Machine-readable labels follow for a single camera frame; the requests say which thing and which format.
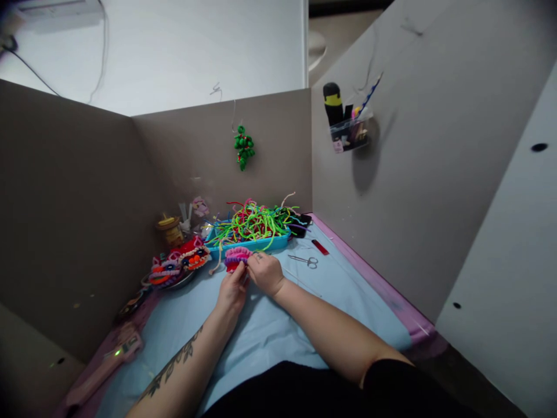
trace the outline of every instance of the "small container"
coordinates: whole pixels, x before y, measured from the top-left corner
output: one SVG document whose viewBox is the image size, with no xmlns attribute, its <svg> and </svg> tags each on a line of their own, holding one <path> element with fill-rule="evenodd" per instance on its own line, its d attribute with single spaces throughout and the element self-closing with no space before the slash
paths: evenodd
<svg viewBox="0 0 557 418">
<path fill-rule="evenodd" d="M 180 230 L 180 217 L 167 218 L 165 214 L 162 215 L 164 219 L 158 221 L 155 225 L 164 236 L 164 241 L 167 247 L 171 250 L 184 244 L 184 236 Z"/>
<path fill-rule="evenodd" d="M 337 154 L 368 145 L 368 121 L 371 116 L 348 119 L 329 127 L 332 146 Z"/>
</svg>

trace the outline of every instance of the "black marker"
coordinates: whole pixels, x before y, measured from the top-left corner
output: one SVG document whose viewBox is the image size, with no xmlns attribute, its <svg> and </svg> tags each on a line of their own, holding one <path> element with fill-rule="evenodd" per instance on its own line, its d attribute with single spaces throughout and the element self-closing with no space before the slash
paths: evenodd
<svg viewBox="0 0 557 418">
<path fill-rule="evenodd" d="M 329 126 L 336 125 L 344 119 L 342 111 L 341 90 L 336 83 L 327 83 L 323 86 L 323 96 L 325 97 L 325 111 L 329 118 Z"/>
</svg>

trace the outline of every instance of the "pink table edge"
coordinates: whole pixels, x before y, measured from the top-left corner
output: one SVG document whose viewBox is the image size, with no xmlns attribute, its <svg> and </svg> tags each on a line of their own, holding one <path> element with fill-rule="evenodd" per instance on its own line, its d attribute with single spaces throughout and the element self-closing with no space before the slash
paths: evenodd
<svg viewBox="0 0 557 418">
<path fill-rule="evenodd" d="M 344 257 L 354 266 L 359 274 L 370 284 L 379 296 L 408 330 L 412 346 L 418 345 L 437 333 L 433 324 L 408 302 L 394 287 L 392 287 L 378 272 L 374 270 L 362 257 L 346 244 L 314 213 L 308 213 L 317 225 L 327 235 Z"/>
</svg>

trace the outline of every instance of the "floor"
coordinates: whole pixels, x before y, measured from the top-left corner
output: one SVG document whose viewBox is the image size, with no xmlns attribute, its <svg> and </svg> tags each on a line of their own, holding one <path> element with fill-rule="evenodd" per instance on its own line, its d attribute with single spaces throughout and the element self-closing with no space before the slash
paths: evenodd
<svg viewBox="0 0 557 418">
<path fill-rule="evenodd" d="M 441 355 L 414 363 L 457 400 L 484 418 L 526 418 L 514 403 L 450 345 Z"/>
</svg>

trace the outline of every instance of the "scissors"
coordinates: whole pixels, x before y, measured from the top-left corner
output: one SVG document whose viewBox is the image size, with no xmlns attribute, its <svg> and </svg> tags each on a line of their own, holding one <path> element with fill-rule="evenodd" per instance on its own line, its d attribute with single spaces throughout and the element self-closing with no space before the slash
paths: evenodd
<svg viewBox="0 0 557 418">
<path fill-rule="evenodd" d="M 294 255 L 289 255 L 289 257 L 292 258 L 293 260 L 298 260 L 298 261 L 304 261 L 304 262 L 306 262 L 307 265 L 308 265 L 308 267 L 309 267 L 310 269 L 316 269 L 316 268 L 317 268 L 318 260 L 317 260 L 317 258 L 315 258 L 315 257 L 310 257 L 310 258 L 308 258 L 307 260 L 304 259 L 304 258 L 296 257 L 296 256 L 294 256 Z"/>
</svg>

